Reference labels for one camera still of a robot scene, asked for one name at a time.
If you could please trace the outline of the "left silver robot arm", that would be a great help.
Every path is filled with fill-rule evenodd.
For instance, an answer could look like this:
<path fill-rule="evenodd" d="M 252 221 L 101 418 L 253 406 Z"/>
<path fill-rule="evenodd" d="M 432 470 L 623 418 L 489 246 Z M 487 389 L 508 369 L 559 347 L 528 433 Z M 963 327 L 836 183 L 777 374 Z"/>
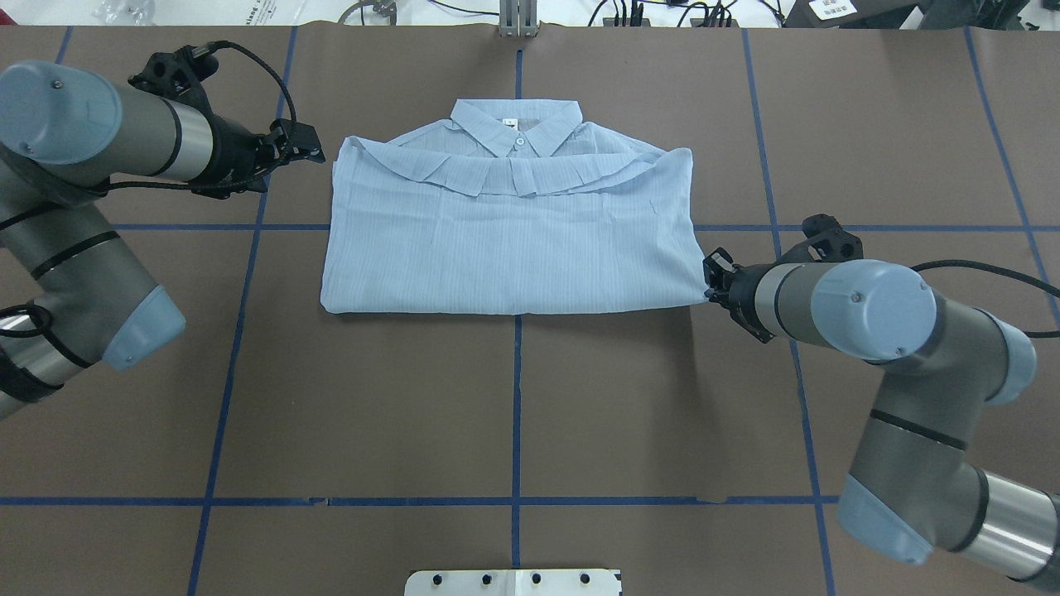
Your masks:
<path fill-rule="evenodd" d="M 96 363 L 122 371 L 186 331 L 186 317 L 96 203 L 132 189 L 227 199 L 265 193 L 279 166 L 321 163 L 318 133 L 287 105 L 254 133 L 212 109 L 204 82 L 230 41 L 152 55 L 120 87 L 45 60 L 2 72 L 2 245 L 41 287 L 2 309 L 2 415 L 56 392 Z"/>

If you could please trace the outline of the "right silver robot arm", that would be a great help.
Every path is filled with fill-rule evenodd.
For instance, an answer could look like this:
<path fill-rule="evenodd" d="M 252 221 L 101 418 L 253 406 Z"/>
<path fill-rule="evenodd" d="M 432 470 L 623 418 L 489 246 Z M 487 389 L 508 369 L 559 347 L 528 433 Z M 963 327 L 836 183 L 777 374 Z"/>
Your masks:
<path fill-rule="evenodd" d="M 859 255 L 742 267 L 718 248 L 703 268 L 708 301 L 756 339 L 831 348 L 881 371 L 838 498 L 845 532 L 906 565 L 944 550 L 1058 592 L 1058 495 L 966 457 L 983 410 L 1034 382 L 1026 333 L 911 267 Z"/>

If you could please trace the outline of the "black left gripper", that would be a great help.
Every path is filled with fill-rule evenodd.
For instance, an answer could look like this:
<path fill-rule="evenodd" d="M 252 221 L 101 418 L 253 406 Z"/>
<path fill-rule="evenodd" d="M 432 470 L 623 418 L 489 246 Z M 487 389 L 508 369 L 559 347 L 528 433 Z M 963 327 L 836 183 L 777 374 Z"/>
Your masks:
<path fill-rule="evenodd" d="M 265 192 L 264 180 L 249 182 L 249 178 L 300 160 L 317 165 L 326 160 L 314 126 L 290 118 L 276 118 L 266 133 L 249 132 L 232 120 L 211 120 L 210 124 L 214 148 L 207 165 L 207 185 L 223 186 L 207 192 L 211 199 L 227 199 L 245 191 Z"/>

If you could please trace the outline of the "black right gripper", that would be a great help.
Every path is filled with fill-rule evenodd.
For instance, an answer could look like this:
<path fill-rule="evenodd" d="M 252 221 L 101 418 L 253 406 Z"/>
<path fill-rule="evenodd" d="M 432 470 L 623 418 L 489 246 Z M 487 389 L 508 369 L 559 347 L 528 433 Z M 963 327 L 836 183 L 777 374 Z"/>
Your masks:
<path fill-rule="evenodd" d="M 756 309 L 757 290 L 771 269 L 773 265 L 737 265 L 725 248 L 716 248 L 703 260 L 707 301 L 726 309 L 736 325 L 762 344 L 776 336 L 762 325 Z"/>

